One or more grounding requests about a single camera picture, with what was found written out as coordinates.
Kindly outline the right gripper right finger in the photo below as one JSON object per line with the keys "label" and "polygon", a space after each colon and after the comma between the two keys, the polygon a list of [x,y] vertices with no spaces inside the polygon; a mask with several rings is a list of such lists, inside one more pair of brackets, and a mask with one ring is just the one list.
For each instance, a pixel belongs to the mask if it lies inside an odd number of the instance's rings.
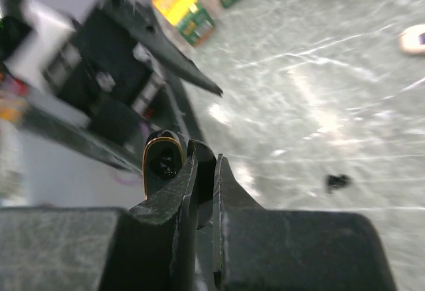
{"label": "right gripper right finger", "polygon": [[219,290],[395,290],[383,244],[364,215],[270,210],[214,171],[213,272]]}

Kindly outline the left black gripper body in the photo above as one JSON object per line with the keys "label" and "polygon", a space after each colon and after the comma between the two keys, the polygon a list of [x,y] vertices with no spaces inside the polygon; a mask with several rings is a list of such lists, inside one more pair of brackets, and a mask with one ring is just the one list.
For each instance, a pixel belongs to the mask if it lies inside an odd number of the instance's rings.
{"label": "left black gripper body", "polygon": [[143,114],[165,79],[130,33],[130,0],[97,0],[85,21],[42,70],[54,95],[89,117],[87,130],[118,145],[141,127]]}

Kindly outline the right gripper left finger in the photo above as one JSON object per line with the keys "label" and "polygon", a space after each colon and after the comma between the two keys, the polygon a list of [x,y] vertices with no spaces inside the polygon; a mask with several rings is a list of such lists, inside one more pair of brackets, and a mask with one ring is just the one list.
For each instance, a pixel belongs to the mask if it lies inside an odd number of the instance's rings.
{"label": "right gripper left finger", "polygon": [[198,161],[120,208],[1,210],[2,290],[192,290]]}

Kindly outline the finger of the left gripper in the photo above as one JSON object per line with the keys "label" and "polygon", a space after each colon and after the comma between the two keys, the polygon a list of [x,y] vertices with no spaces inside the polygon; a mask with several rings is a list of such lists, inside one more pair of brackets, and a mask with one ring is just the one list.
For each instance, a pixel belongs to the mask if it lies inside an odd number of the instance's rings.
{"label": "finger of the left gripper", "polygon": [[153,24],[147,9],[131,0],[109,0],[111,15],[129,34],[141,43],[167,70],[210,93],[222,96],[222,89],[205,76],[168,38],[161,28]]}

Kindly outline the black earbud charging case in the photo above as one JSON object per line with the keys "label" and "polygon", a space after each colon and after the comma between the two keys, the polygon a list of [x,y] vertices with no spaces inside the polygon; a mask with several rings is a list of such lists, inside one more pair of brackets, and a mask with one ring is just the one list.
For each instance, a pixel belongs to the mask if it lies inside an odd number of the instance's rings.
{"label": "black earbud charging case", "polygon": [[150,198],[174,179],[186,159],[192,156],[198,161],[196,184],[199,187],[198,228],[201,229],[213,217],[216,156],[207,144],[189,140],[184,150],[177,134],[170,130],[158,130],[150,134],[143,151],[143,187],[145,197]]}

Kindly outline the black earbuds pair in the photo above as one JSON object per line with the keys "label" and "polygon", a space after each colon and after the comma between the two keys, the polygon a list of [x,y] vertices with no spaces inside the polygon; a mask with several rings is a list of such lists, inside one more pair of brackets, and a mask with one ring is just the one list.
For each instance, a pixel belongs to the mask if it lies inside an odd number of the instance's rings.
{"label": "black earbuds pair", "polygon": [[332,194],[334,190],[342,189],[351,184],[351,178],[345,174],[339,175],[326,175],[325,177],[325,190],[327,194]]}

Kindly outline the beige earbud charging case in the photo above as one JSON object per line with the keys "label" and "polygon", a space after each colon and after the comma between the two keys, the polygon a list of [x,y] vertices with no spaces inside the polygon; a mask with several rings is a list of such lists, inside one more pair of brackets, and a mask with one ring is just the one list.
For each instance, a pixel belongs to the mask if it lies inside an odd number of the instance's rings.
{"label": "beige earbud charging case", "polygon": [[398,38],[401,51],[407,54],[424,54],[424,33],[424,23],[403,30]]}

